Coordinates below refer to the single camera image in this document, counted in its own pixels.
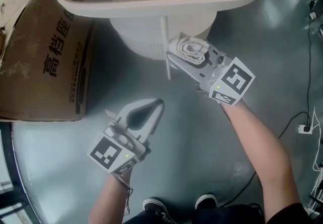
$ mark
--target electrical outlet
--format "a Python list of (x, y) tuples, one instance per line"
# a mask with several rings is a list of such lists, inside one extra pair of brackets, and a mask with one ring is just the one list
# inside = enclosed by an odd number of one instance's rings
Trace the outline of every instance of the electrical outlet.
[(302, 133), (302, 134), (312, 134), (313, 133), (313, 127), (311, 126), (310, 130), (308, 132), (304, 131), (304, 128), (306, 127), (306, 125), (299, 125), (298, 126), (298, 133)]

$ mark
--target forearm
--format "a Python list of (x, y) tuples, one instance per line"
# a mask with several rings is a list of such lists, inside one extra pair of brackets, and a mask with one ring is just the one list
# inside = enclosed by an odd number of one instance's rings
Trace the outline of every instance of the forearm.
[[(122, 179), (130, 182), (131, 170)], [(110, 176), (89, 216), (90, 224), (121, 224), (128, 191), (119, 181)]]
[(262, 183), (291, 174), (288, 155), (279, 140), (245, 104), (223, 104), (222, 107)]

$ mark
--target white shoe sole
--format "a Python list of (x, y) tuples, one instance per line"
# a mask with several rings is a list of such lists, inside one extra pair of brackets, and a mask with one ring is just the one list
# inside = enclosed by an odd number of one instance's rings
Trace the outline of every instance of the white shoe sole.
[(142, 207), (143, 207), (144, 210), (145, 210), (145, 205), (148, 204), (148, 203), (154, 203), (154, 204), (157, 204), (157, 205), (161, 206), (164, 209), (164, 211), (167, 213), (169, 219), (173, 222), (173, 224), (177, 224), (177, 222), (174, 221), (170, 217), (170, 214), (168, 213), (166, 206), (161, 201), (159, 201), (157, 199), (146, 199), (146, 200), (144, 200), (143, 203), (142, 203)]
[(216, 201), (216, 204), (218, 204), (217, 199), (216, 199), (216, 197), (214, 195), (212, 195), (212, 194), (203, 194), (197, 199), (197, 201), (195, 203), (195, 209), (197, 209), (198, 204), (201, 201), (205, 200), (206, 198), (212, 198), (214, 201)]

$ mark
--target cardboard box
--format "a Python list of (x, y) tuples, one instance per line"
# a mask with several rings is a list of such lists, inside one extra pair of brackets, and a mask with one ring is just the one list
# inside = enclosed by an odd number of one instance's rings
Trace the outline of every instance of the cardboard box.
[(56, 0), (31, 0), (18, 20), (0, 68), (0, 117), (73, 121), (85, 114), (93, 20)]

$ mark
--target concrete floor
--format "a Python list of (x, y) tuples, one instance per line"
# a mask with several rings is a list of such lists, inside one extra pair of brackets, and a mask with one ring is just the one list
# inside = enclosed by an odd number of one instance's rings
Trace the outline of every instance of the concrete floor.
[[(254, 113), (277, 135), (306, 110), (308, 82), (307, 0), (256, 0), (219, 12), (208, 40), (237, 56), (256, 75), (245, 95)], [(235, 196), (253, 173), (237, 136), (219, 105), (195, 91), (181, 72), (167, 80), (165, 63), (129, 51), (107, 22), (101, 22), (89, 86), (87, 116), (74, 123), (14, 123), (14, 147), (27, 193), (43, 223), (87, 223), (107, 174), (86, 156), (97, 131), (132, 101), (159, 97), (166, 110), (151, 138), (152, 153), (133, 171), (131, 216), (142, 201), (158, 197), (183, 215), (197, 197), (214, 192), (220, 203)], [(312, 36), (310, 105), (323, 116), (323, 41)], [(318, 130), (297, 134), (296, 119), (282, 137), (306, 203), (316, 178), (311, 170)], [(236, 203), (262, 204), (256, 179)]]

